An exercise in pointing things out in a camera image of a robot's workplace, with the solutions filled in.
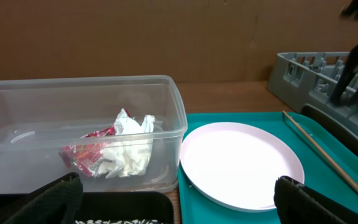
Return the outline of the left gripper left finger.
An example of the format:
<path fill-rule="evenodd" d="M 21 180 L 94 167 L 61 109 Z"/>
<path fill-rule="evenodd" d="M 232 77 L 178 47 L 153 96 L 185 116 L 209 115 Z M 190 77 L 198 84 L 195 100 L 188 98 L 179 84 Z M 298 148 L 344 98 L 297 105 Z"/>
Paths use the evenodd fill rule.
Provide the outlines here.
<path fill-rule="evenodd" d="M 28 194 L 0 194 L 0 224 L 73 223 L 82 198 L 75 172 Z"/>

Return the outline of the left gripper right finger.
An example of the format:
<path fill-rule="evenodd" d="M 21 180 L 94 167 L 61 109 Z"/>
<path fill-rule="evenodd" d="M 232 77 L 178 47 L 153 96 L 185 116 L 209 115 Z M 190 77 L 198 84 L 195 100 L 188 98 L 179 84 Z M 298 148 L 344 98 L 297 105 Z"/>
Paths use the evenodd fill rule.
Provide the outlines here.
<path fill-rule="evenodd" d="M 281 224 L 358 224 L 358 213 L 289 176 L 276 180 L 273 200 Z"/>

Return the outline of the red snack wrapper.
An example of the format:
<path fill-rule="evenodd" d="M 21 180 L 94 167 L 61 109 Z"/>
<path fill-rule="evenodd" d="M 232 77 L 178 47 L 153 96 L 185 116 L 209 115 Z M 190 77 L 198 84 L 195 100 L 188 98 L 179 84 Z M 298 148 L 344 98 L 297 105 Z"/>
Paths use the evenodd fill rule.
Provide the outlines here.
<path fill-rule="evenodd" d="M 86 134 L 84 138 L 134 134 L 139 128 L 138 122 L 127 110 L 122 109 L 111 127 Z M 59 156 L 67 167 L 74 165 L 88 177 L 112 178 L 121 175 L 127 166 L 124 144 L 121 142 L 63 146 Z"/>

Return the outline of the white round plate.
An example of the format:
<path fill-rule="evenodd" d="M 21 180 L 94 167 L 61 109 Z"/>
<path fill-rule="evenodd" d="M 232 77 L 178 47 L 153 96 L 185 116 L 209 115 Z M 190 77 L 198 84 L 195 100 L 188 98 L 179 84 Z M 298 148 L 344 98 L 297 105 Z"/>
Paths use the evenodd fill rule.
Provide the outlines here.
<path fill-rule="evenodd" d="M 305 181 L 295 152 L 248 124 L 217 122 L 196 128 L 182 142 L 180 163 L 205 197 L 241 212 L 274 210 L 275 183 L 283 175 Z"/>

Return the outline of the white tissue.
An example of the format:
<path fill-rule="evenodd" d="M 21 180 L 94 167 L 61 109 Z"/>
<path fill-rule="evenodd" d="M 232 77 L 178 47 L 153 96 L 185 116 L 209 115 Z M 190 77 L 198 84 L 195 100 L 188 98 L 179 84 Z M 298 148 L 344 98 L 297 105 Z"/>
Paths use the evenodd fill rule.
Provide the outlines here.
<path fill-rule="evenodd" d="M 144 116 L 142 124 L 131 118 L 122 109 L 113 124 L 115 135 L 145 134 L 154 130 L 155 117 Z M 118 141 L 101 147 L 101 158 L 96 163 L 96 175 L 113 177 L 130 177 L 144 175 L 152 154 L 151 139 Z"/>

